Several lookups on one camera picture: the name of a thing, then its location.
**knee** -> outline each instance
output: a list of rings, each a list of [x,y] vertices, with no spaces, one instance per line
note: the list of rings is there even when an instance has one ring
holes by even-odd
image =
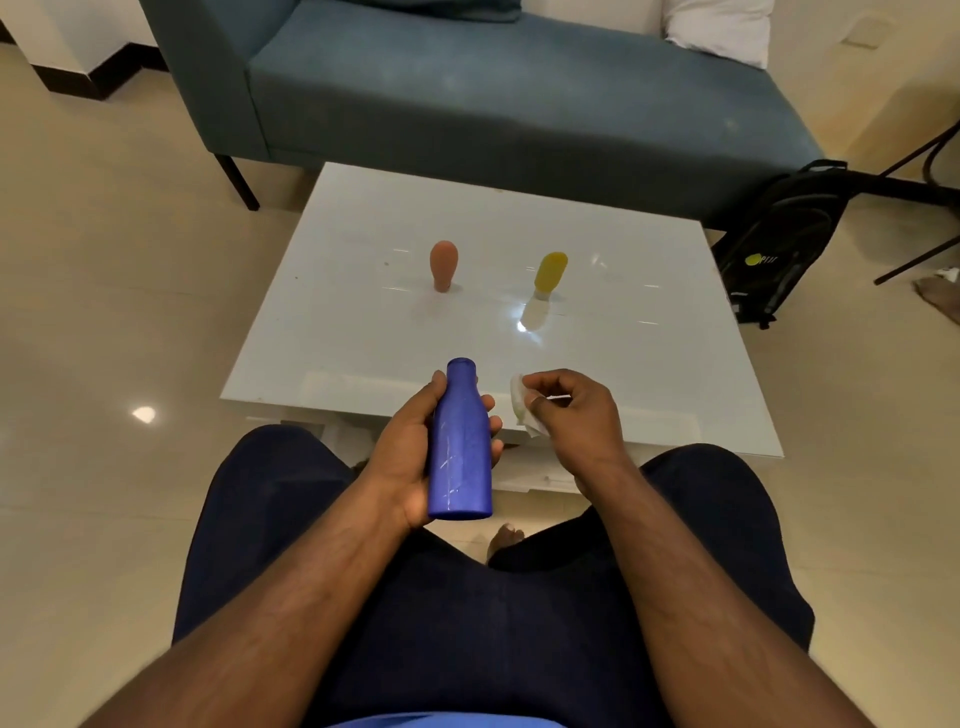
[[[710,469],[714,472],[729,469],[750,469],[750,466],[748,466],[739,455],[730,452],[728,449],[721,448],[718,445],[711,445],[710,443],[694,443],[692,445],[673,448],[662,455],[658,455],[644,465],[643,470],[646,473],[648,469],[655,470],[657,467],[665,465],[666,463],[675,466],[689,465],[698,470]]]
[[[305,452],[316,457],[329,453],[326,446],[310,432],[296,425],[262,425],[252,429],[233,446],[224,465],[260,470],[275,463],[302,459]]]

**foot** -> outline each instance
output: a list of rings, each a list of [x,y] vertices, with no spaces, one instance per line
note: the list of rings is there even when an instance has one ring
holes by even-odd
[[[496,532],[496,536],[491,539],[490,546],[487,548],[487,563],[490,563],[493,555],[501,548],[519,544],[521,541],[523,541],[523,531],[517,531],[509,523],[504,523],[500,526],[500,530]]]

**logo on backpack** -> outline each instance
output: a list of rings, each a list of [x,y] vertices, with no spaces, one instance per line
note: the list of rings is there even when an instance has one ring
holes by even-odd
[[[747,255],[743,262],[747,265],[759,265],[760,263],[772,263],[779,257],[779,255],[761,255],[760,253],[754,253],[753,255]]]

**sofa leg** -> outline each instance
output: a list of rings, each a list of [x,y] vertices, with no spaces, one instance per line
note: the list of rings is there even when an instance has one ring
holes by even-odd
[[[240,195],[240,199],[243,200],[247,209],[252,212],[259,210],[260,203],[253,196],[253,190],[250,189],[247,181],[243,179],[243,175],[241,175],[240,170],[237,169],[237,164],[233,161],[233,158],[227,157],[226,155],[214,155],[214,157],[220,162],[220,166],[224,168],[224,172],[227,173],[227,177],[233,183],[233,189]]]

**floor tile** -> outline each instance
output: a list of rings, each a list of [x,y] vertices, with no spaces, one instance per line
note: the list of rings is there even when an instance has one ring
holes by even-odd
[[[0,724],[77,725],[170,643],[191,522],[0,508]]]
[[[811,654],[880,728],[960,715],[960,579],[797,570],[816,613]]]

